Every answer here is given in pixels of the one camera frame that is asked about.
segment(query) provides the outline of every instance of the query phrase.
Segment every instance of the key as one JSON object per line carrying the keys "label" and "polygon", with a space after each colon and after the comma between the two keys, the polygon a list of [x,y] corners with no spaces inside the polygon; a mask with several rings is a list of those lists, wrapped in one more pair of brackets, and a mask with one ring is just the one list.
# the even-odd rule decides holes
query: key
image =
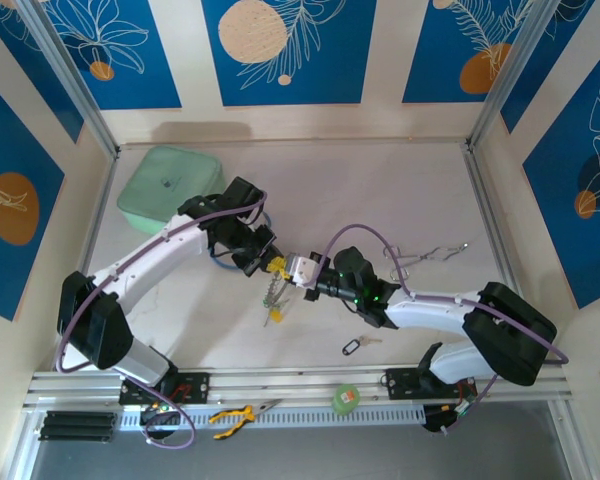
{"label": "key", "polygon": [[361,347],[366,347],[372,343],[382,343],[382,340],[379,338],[371,338],[367,337],[366,335],[362,335],[361,337],[358,337],[358,342],[360,342]]}

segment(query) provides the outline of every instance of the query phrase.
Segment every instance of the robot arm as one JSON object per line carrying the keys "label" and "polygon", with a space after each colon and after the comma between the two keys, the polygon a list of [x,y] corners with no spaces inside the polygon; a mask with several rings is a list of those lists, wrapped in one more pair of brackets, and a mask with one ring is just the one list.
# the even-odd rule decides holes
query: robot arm
{"label": "robot arm", "polygon": [[[111,267],[90,278],[74,272],[63,283],[58,332],[63,335],[87,297],[105,285],[77,319],[69,342],[97,368],[115,368],[169,394],[177,368],[133,337],[126,315],[182,261],[217,243],[232,252],[233,262],[247,276],[257,269],[267,270],[272,260],[282,258],[273,245],[273,232],[264,225],[256,228],[248,223],[253,212],[247,207],[261,205],[265,197],[264,192],[236,178],[222,195],[187,201],[163,231]],[[236,209],[242,212],[231,213]],[[324,294],[352,302],[356,313],[377,328],[426,327],[465,337],[454,344],[436,344],[425,355],[423,375],[431,377],[434,384],[450,385],[494,373],[520,385],[535,381],[546,348],[493,316],[460,303],[427,301],[433,298],[427,295],[419,295],[423,300],[416,302],[399,285],[379,279],[355,247],[339,252],[333,268],[328,260],[320,260],[316,253],[309,258],[291,254],[284,262],[285,278],[307,289],[306,300],[315,301]],[[556,335],[551,322],[504,285],[490,283],[483,291],[463,298],[506,312],[548,342]]]}

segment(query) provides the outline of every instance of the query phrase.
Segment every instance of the yellow-handled pliers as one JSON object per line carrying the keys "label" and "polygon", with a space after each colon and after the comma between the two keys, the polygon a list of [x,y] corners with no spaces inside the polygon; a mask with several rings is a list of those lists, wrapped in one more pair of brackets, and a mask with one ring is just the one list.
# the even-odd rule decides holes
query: yellow-handled pliers
{"label": "yellow-handled pliers", "polygon": [[215,415],[212,415],[209,419],[209,423],[215,423],[217,420],[222,417],[234,416],[234,415],[244,415],[244,418],[240,420],[240,422],[224,433],[218,433],[214,435],[213,438],[216,440],[224,440],[225,438],[229,438],[231,435],[236,433],[242,427],[244,427],[247,423],[253,423],[256,421],[256,417],[261,413],[266,412],[270,408],[275,407],[279,404],[282,399],[269,400],[268,402],[261,403],[260,405],[256,405],[255,407],[252,405],[247,405],[244,408],[237,410],[223,410],[222,412],[218,412]]}

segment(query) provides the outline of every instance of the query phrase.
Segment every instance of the blue cable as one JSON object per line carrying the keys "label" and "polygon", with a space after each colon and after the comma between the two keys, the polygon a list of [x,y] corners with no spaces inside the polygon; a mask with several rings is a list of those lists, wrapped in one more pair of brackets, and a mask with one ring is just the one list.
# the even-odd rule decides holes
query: blue cable
{"label": "blue cable", "polygon": [[[269,214],[267,212],[263,211],[262,215],[264,215],[264,220],[265,220],[265,223],[267,224],[267,227],[271,228],[271,217],[269,216]],[[225,270],[240,270],[235,265],[229,265],[228,263],[224,263],[216,257],[211,257],[211,260],[213,260],[213,263],[218,265],[220,268],[224,268]]]}

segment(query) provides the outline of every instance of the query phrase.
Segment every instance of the wire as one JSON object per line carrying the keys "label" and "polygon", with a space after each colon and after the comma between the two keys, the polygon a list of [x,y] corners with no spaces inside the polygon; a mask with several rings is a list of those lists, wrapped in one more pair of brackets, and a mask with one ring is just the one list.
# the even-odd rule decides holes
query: wire
{"label": "wire", "polygon": [[[262,211],[262,216],[265,219],[265,223],[267,225],[267,227],[271,227],[271,217],[269,216],[269,214],[267,212],[265,212],[264,210]],[[234,271],[240,271],[240,267],[236,267],[235,265],[231,265],[228,263],[224,263],[220,260],[218,260],[218,257],[214,257],[211,256],[211,260],[213,260],[213,263],[215,263],[216,265],[218,265],[220,268],[224,268],[225,270],[234,270]]]}
{"label": "wire", "polygon": [[234,248],[233,250],[227,250],[226,252],[220,252],[220,253],[216,253],[215,250],[213,249],[213,247],[211,247],[211,253],[209,255],[211,255],[211,258],[219,258],[219,257],[224,257],[225,255],[234,255],[234,254],[242,254],[245,252],[248,252],[249,250],[247,248]]}
{"label": "wire", "polygon": [[176,412],[178,412],[182,416],[182,418],[184,418],[185,421],[191,427],[191,435],[189,436],[189,439],[186,442],[180,443],[177,445],[168,445],[166,443],[157,442],[153,438],[151,438],[151,434],[149,433],[149,427],[152,425],[152,422],[147,422],[147,424],[142,429],[142,434],[147,439],[148,444],[154,445],[159,448],[163,448],[165,450],[182,450],[183,448],[187,448],[187,447],[191,446],[193,444],[193,442],[195,442],[196,437],[197,437],[196,425],[193,422],[193,420],[191,419],[191,417],[189,415],[187,415],[187,413],[182,409],[182,407],[180,407],[176,402],[171,400],[171,398],[167,397],[166,395],[163,395],[158,390],[156,390],[153,387],[150,387],[149,385],[142,382],[141,380],[138,380],[137,378],[134,378],[131,375],[125,374],[125,373],[121,372],[120,370],[117,370],[117,372],[120,373],[121,375],[124,375],[125,378],[127,380],[129,380],[131,383],[142,388],[146,392],[148,392],[151,395],[153,395],[154,397],[156,397],[158,400],[169,405]]}
{"label": "wire", "polygon": [[[115,270],[115,276],[116,277],[119,276],[127,268],[129,268],[131,265],[133,265],[135,262],[137,262],[139,259],[141,259],[143,256],[145,256],[151,250],[153,250],[154,248],[156,248],[158,245],[162,244],[163,242],[169,241],[169,239],[171,239],[171,237],[177,235],[178,233],[180,233],[184,230],[187,230],[191,227],[195,227],[199,223],[206,222],[207,220],[212,220],[214,218],[226,217],[229,215],[237,215],[239,213],[253,211],[256,208],[259,208],[260,206],[264,205],[264,202],[266,200],[267,200],[267,193],[262,192],[262,198],[260,200],[258,200],[256,203],[254,203],[253,205],[249,205],[246,207],[240,207],[240,208],[233,208],[230,210],[223,210],[220,212],[214,212],[209,215],[205,215],[204,217],[200,217],[198,219],[194,219],[190,222],[180,225],[179,227],[176,227],[173,230],[169,231],[166,234],[166,236],[156,237],[152,242],[145,245],[140,251],[138,251],[136,254],[132,255],[126,262],[124,262],[122,265],[120,265]],[[80,304],[80,306],[78,307],[76,312],[71,317],[71,320],[69,321],[69,324],[67,325],[67,328],[65,329],[62,337],[60,338],[60,344],[58,345],[58,349],[56,350],[56,354],[55,354],[55,358],[54,358],[54,363],[56,365],[56,369],[60,373],[77,372],[78,370],[81,370],[84,367],[87,367],[90,365],[91,362],[86,361],[79,365],[65,368],[62,362],[63,362],[64,356],[66,354],[67,345],[69,344],[69,339],[71,338],[71,334],[73,333],[73,330],[76,328],[78,321],[80,320],[82,315],[85,313],[87,308],[89,308],[89,305],[91,305],[91,303],[98,297],[98,295],[114,280],[115,280],[115,278],[112,275],[109,275],[107,278],[105,278],[102,281],[102,283],[100,283],[98,286],[96,286],[96,288],[87,296],[85,301],[82,302],[82,304]],[[141,380],[139,380],[135,377],[132,377],[130,375],[124,374],[122,372],[120,372],[120,374],[123,375],[124,377],[126,377],[130,382],[136,384],[138,387],[142,388],[143,390],[149,392],[150,394],[154,395],[156,398],[158,398],[161,401],[168,404],[170,407],[172,407],[178,413],[183,415],[183,418],[185,418],[187,423],[191,426],[191,437],[189,438],[189,440],[187,440],[186,442],[184,442],[182,444],[166,445],[164,443],[156,442],[153,439],[151,439],[150,437],[147,437],[148,443],[150,443],[151,445],[154,445],[156,447],[164,448],[167,450],[179,450],[179,449],[186,448],[186,447],[190,446],[191,444],[193,444],[193,442],[196,439],[195,425],[193,423],[193,420],[184,412],[184,410],[182,408],[180,408],[175,402],[171,401],[169,398],[162,395],[155,388],[147,385],[146,383],[142,382]]]}
{"label": "wire", "polygon": [[351,308],[351,306],[344,300],[342,300],[342,303],[344,304],[345,307],[347,307],[347,310],[349,310],[351,313],[358,313],[353,308]]}
{"label": "wire", "polygon": [[[407,282],[404,278],[404,275],[402,274],[402,268],[400,268],[400,262],[398,261],[398,258],[396,257],[396,253],[394,252],[394,249],[391,248],[391,245],[389,244],[389,242],[387,241],[386,238],[384,238],[377,230],[375,230],[372,227],[369,227],[368,225],[364,225],[361,223],[352,223],[351,225],[347,225],[346,227],[341,228],[340,231],[338,231],[338,233],[336,233],[333,236],[333,238],[329,241],[329,243],[327,244],[324,252],[322,253],[322,258],[320,259],[320,263],[318,264],[318,268],[316,268],[313,278],[311,278],[311,280],[309,280],[309,282],[304,284],[303,285],[304,287],[311,287],[316,283],[318,276],[320,275],[320,272],[324,268],[325,262],[327,261],[329,252],[333,248],[336,241],[345,232],[347,232],[348,230],[354,229],[354,228],[359,228],[359,229],[366,230],[367,232],[372,233],[376,238],[378,238],[378,240],[380,240],[384,244],[384,246],[387,248],[387,252],[391,256],[391,260],[393,260],[393,263],[396,266],[400,286],[402,287],[402,290],[404,290],[404,292],[409,297],[411,297],[413,302],[417,302],[418,300],[420,300],[421,302],[451,303],[454,305],[457,304],[459,306],[466,305],[466,306],[470,306],[473,308],[478,308],[478,309],[483,310],[483,311],[487,312],[488,314],[494,316],[495,318],[505,321],[506,323],[508,323],[509,325],[514,327],[515,329],[519,330],[520,332],[524,333],[525,335],[527,335],[528,337],[530,337],[531,339],[533,339],[534,341],[539,343],[542,347],[544,347],[548,351],[550,351],[553,354],[555,354],[556,356],[558,356],[558,360],[546,360],[545,363],[560,364],[560,365],[569,363],[569,357],[567,357],[559,348],[555,347],[554,345],[549,343],[547,340],[542,338],[540,335],[538,335],[537,333],[531,331],[529,328],[522,325],[517,320],[514,320],[509,315],[506,315],[506,314],[496,310],[495,308],[490,307],[489,305],[485,305],[483,303],[476,302],[474,300],[465,299],[465,298],[449,297],[449,296],[444,296],[444,295],[421,295],[421,294],[417,294],[416,292],[412,292],[411,290],[409,290],[409,287],[407,287]],[[482,390],[480,392],[480,394],[476,397],[476,399],[472,403],[471,407],[469,407],[469,409],[465,413],[465,416],[469,413],[470,410],[473,410],[475,407],[478,406],[480,401],[486,396],[489,389],[493,386],[493,384],[495,383],[497,378],[498,378],[498,375],[494,375],[493,378],[491,378],[491,380],[489,381],[487,386],[484,388],[484,390]]]}

